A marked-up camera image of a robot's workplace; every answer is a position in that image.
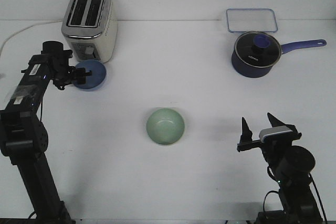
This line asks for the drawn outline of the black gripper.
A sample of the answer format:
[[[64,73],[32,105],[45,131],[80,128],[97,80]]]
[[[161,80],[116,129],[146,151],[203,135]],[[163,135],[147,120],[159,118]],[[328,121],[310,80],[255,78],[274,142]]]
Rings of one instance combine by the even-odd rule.
[[[259,148],[267,164],[272,167],[280,162],[285,151],[292,145],[292,142],[301,138],[301,133],[299,133],[293,125],[285,124],[269,112],[267,113],[267,117],[272,126],[272,130],[288,131],[290,128],[292,132],[267,137],[263,143],[260,139],[252,139],[253,133],[249,129],[245,118],[242,117],[241,136],[239,143],[237,144],[237,151],[242,152],[253,148]]]
[[[64,45],[61,42],[44,42],[41,53],[49,57],[48,65],[51,69],[51,80],[59,90],[64,90],[65,86],[72,84],[74,81],[79,85],[86,84],[87,76],[92,75],[91,70],[86,72],[85,68],[76,68],[69,65],[72,50],[64,50]]]

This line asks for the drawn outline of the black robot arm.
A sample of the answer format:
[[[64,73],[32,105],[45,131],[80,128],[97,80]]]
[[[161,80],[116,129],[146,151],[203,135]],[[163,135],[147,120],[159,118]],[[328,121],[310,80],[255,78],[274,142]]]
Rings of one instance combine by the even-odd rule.
[[[59,90],[92,74],[69,65],[72,50],[58,41],[46,41],[33,55],[5,109],[1,110],[1,153],[17,166],[36,214],[23,223],[75,223],[60,200],[45,151],[48,133],[37,116],[49,83]]]
[[[259,133],[259,139],[252,139],[252,132],[242,119],[242,133],[237,144],[239,152],[259,148],[268,164],[268,176],[279,190],[282,209],[266,209],[258,213],[256,223],[322,223],[321,199],[315,198],[310,189],[314,184],[311,171],[316,160],[306,148],[294,145],[302,134],[292,124],[286,124],[271,113],[267,114],[271,127]]]

